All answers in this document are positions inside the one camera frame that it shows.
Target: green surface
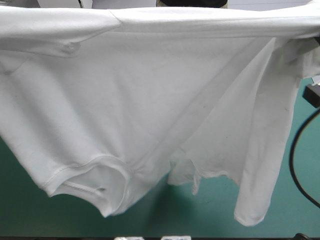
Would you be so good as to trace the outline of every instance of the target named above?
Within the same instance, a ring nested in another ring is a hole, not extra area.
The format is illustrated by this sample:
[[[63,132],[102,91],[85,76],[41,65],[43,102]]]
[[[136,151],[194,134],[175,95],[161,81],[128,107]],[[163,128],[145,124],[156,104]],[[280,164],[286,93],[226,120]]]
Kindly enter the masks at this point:
[[[288,167],[293,135],[315,110],[302,99],[295,105],[291,135],[265,220],[244,227],[233,219],[238,187],[226,177],[205,179],[199,193],[189,184],[175,187],[163,179],[126,213],[103,218],[84,200],[58,195],[48,198],[0,143],[0,236],[114,237],[191,235],[192,237],[293,237],[302,232],[320,237],[320,209],[296,189]],[[320,117],[301,136],[296,150],[298,177],[320,201]]]

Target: cotton fabric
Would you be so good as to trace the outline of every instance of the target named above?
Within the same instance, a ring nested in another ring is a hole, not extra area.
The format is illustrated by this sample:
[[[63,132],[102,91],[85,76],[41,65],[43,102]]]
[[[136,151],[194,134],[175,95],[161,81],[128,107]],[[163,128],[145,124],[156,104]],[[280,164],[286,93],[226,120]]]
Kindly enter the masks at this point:
[[[272,11],[0,7],[0,135],[51,197],[123,213],[169,173],[227,175],[268,210],[320,2]]]

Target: black object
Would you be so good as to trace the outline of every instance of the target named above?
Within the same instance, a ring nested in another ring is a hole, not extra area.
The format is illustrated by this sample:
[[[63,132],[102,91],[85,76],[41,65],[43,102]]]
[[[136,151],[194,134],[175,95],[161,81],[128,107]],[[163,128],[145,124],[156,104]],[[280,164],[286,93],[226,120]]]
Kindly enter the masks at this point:
[[[303,92],[303,98],[315,108],[320,107],[320,85],[307,85]]]
[[[303,124],[300,126],[300,128],[298,129],[298,131],[296,132],[292,145],[291,145],[291,149],[290,149],[290,156],[289,156],[289,168],[290,168],[290,173],[292,176],[292,179],[296,185],[296,187],[299,189],[299,191],[310,201],[312,202],[314,205],[316,205],[318,208],[320,208],[320,203],[317,202],[315,199],[313,199],[305,190],[304,188],[300,185],[296,173],[295,173],[295,168],[294,168],[294,155],[295,155],[295,149],[296,149],[296,145],[297,142],[299,140],[299,137],[301,135],[301,133],[303,132],[303,130],[306,128],[306,126],[316,117],[320,114],[320,107],[311,115],[309,116],[304,122]]]
[[[169,7],[221,8],[228,0],[161,0]]]
[[[292,240],[312,240],[312,238],[303,233],[297,233]]]

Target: black cable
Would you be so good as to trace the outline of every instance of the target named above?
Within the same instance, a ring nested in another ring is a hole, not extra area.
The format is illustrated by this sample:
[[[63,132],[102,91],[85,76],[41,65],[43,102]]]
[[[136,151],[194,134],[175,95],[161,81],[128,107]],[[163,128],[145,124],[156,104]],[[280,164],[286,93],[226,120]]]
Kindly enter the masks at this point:
[[[292,176],[292,179],[296,185],[296,187],[299,189],[299,191],[310,201],[312,202],[314,205],[316,205],[318,208],[320,208],[320,203],[317,202],[315,199],[313,199],[305,190],[304,188],[300,185],[296,173],[295,173],[295,168],[294,168],[294,155],[295,155],[295,149],[296,149],[296,145],[297,142],[299,140],[299,137],[301,135],[301,133],[304,131],[304,129],[306,128],[306,126],[316,117],[320,114],[320,107],[310,116],[308,117],[303,124],[300,126],[299,130],[296,132],[292,145],[291,145],[291,149],[290,149],[290,156],[289,156],[289,168],[290,168],[290,173]]]

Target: white wall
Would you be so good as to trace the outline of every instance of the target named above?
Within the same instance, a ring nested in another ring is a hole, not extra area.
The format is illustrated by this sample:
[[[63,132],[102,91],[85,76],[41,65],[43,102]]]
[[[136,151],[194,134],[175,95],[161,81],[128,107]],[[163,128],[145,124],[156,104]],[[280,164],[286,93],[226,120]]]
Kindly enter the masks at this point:
[[[266,11],[304,5],[308,0],[228,0],[229,9]],[[96,9],[154,7],[156,0],[93,0]]]

